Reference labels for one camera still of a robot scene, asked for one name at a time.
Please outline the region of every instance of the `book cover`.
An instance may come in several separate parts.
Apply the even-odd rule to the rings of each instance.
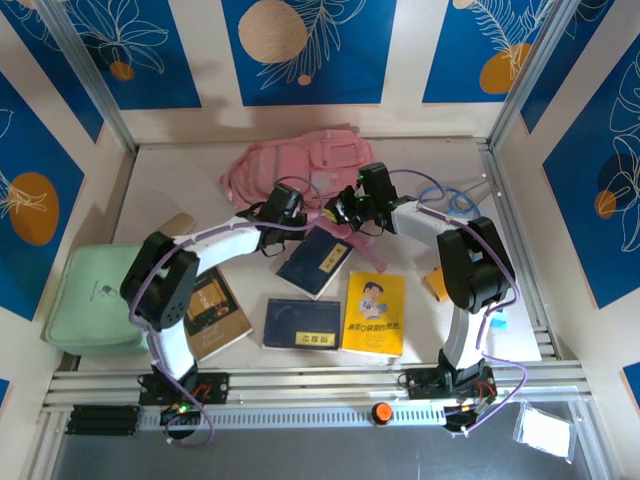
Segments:
[[[269,299],[265,348],[337,351],[339,345],[340,302]]]
[[[200,274],[185,315],[189,344],[204,360],[253,331],[217,268]]]
[[[353,247],[322,228],[312,229],[276,273],[317,300],[338,273]]]
[[[342,348],[369,355],[402,355],[404,290],[402,275],[351,272]]]

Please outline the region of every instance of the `clear plastic bag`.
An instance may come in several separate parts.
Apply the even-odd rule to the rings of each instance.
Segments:
[[[573,462],[577,433],[572,422],[522,402],[513,439],[536,450]]]

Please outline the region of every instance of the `orange button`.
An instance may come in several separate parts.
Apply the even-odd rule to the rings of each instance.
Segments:
[[[382,423],[387,423],[393,417],[393,410],[388,403],[379,403],[376,405],[375,415]]]

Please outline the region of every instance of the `mint green pouch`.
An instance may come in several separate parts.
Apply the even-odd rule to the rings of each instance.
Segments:
[[[129,322],[120,284],[140,245],[95,245],[67,261],[45,330],[47,342],[73,355],[129,355],[147,351],[142,330]]]

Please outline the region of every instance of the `brown book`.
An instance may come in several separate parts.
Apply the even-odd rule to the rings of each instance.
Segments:
[[[189,343],[198,361],[253,331],[217,268],[200,274],[185,316]]]

